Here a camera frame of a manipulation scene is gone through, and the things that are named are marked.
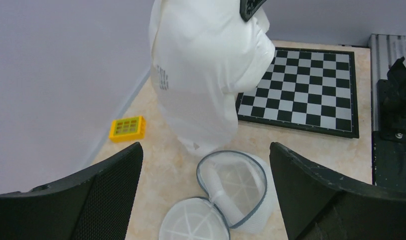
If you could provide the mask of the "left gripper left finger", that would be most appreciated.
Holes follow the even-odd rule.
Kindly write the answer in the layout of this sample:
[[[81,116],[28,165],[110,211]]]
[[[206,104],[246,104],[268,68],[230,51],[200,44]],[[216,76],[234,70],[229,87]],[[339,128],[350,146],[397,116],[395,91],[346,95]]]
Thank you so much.
[[[123,240],[143,156],[135,142],[62,179],[0,194],[0,240]]]

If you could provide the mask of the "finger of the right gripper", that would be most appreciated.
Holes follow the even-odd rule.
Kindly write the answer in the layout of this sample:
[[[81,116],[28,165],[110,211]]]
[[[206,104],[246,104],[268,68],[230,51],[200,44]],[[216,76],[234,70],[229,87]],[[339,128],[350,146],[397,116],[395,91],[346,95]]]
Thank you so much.
[[[239,13],[241,18],[247,22],[259,10],[266,0],[240,0]]]

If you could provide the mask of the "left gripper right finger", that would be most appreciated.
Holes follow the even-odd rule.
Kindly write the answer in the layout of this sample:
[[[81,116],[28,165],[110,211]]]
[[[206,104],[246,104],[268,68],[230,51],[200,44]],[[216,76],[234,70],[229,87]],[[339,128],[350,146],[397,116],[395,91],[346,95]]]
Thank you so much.
[[[345,176],[279,142],[269,159],[290,240],[406,240],[406,192]]]

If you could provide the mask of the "white bra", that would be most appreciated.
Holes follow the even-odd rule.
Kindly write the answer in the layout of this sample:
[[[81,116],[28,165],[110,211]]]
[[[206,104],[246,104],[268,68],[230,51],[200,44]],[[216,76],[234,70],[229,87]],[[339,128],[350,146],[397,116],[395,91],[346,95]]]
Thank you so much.
[[[163,118],[192,155],[237,133],[235,96],[254,89],[275,46],[262,6],[249,21],[239,0],[156,0],[149,22],[151,81]]]

